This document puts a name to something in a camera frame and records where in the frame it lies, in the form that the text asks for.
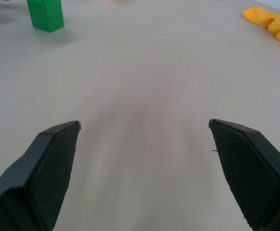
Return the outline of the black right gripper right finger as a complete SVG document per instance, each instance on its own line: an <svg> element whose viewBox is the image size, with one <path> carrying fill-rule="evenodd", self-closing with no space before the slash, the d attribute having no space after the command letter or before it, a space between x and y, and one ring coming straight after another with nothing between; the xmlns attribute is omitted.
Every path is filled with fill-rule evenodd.
<svg viewBox="0 0 280 231"><path fill-rule="evenodd" d="M280 231L280 152L257 130L211 119L225 179L253 231Z"/></svg>

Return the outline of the green block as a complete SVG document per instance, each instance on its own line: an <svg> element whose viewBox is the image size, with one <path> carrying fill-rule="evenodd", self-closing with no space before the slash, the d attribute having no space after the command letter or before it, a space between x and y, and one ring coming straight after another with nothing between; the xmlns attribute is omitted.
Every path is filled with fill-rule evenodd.
<svg viewBox="0 0 280 231"><path fill-rule="evenodd" d="M64 27L61 0L26 0L33 28L54 32Z"/></svg>

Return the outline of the yellow cloth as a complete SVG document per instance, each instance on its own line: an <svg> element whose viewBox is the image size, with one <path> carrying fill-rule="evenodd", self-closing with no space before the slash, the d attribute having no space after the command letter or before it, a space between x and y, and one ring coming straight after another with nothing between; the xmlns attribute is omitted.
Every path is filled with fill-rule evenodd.
<svg viewBox="0 0 280 231"><path fill-rule="evenodd" d="M252 7L243 12L244 18L258 26L268 29L280 41L280 15L266 11L262 7Z"/></svg>

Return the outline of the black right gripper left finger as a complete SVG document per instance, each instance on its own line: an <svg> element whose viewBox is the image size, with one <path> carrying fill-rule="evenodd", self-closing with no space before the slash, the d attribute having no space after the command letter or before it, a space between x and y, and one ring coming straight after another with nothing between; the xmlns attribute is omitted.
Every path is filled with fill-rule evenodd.
<svg viewBox="0 0 280 231"><path fill-rule="evenodd" d="M53 126L0 176L0 231L53 231L69 187L79 121Z"/></svg>

